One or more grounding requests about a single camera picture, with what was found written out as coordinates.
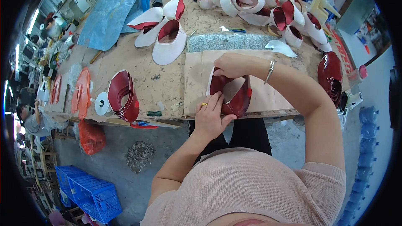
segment scissors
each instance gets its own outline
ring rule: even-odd
[[[240,28],[226,28],[224,26],[221,26],[221,31],[222,32],[241,32],[241,33],[246,33],[245,29],[240,29]]]

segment black hair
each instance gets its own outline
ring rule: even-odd
[[[16,110],[17,110],[17,117],[18,117],[18,119],[20,120],[21,126],[25,127],[24,121],[23,121],[23,119],[22,119],[22,117],[21,117],[21,114],[23,113],[23,108],[22,108],[22,107],[23,107],[23,105],[19,104],[18,107],[16,108]]]

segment fluorescent light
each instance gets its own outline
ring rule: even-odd
[[[15,68],[18,68],[18,62],[20,61],[20,44],[15,47]]]
[[[8,86],[8,89],[10,90],[11,98],[14,98],[13,91],[11,90],[11,86]]]
[[[36,9],[35,14],[33,15],[33,19],[31,21],[31,25],[29,26],[29,29],[28,29],[28,34],[31,34],[31,32],[32,32],[32,28],[33,28],[33,25],[35,24],[36,18],[38,17],[38,13],[39,13],[39,9]]]
[[[6,81],[6,85],[4,86],[4,99],[3,99],[3,110],[6,108],[6,94],[7,94],[7,87],[8,87],[8,81]]]

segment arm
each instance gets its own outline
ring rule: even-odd
[[[233,119],[236,119],[236,115],[230,114],[221,120],[223,100],[224,95],[218,92],[207,96],[204,103],[208,103],[208,105],[201,106],[201,103],[197,105],[194,132],[156,173],[152,180],[148,207],[159,195],[177,190],[205,146],[217,138]]]
[[[40,125],[41,124],[41,116],[39,114],[38,105],[39,105],[39,101],[35,101],[35,120],[38,123],[38,125]]]
[[[214,65],[220,68],[215,75],[238,78],[250,74],[265,81],[270,61],[225,53]],[[345,170],[339,118],[324,89],[309,76],[279,63],[275,64],[268,83],[305,118],[305,162],[325,163]]]

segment woman's right hand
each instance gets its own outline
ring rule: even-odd
[[[239,78],[247,74],[253,74],[253,71],[259,68],[261,60],[265,59],[238,53],[224,53],[214,62],[214,66],[220,68],[214,72],[214,75]]]

